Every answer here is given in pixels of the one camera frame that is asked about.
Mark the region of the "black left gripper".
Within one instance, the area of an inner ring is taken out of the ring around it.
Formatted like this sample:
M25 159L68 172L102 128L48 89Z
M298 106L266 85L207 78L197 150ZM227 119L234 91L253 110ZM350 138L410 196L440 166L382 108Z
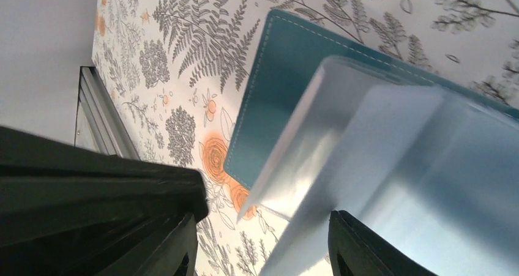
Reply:
M168 220L208 212L197 170L1 128L2 275L98 275Z

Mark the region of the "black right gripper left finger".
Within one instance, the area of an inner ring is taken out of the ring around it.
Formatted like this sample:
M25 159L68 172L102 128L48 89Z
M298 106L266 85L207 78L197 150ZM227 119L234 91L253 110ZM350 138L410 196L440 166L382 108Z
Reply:
M198 248L193 214L164 223L98 275L195 275Z

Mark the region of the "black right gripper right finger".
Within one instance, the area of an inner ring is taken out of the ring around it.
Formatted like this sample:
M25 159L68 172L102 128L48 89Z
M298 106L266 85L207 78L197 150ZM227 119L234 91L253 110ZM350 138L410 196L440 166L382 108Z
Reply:
M334 276L433 275L347 211L332 211L328 249Z

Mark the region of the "teal leather card holder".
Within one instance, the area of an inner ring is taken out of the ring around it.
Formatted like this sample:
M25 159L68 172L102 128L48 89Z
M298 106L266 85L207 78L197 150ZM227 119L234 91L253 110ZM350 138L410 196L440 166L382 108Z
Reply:
M225 169L244 210L288 221L261 275L329 256L332 211L433 275L518 274L518 110L288 12L267 14Z

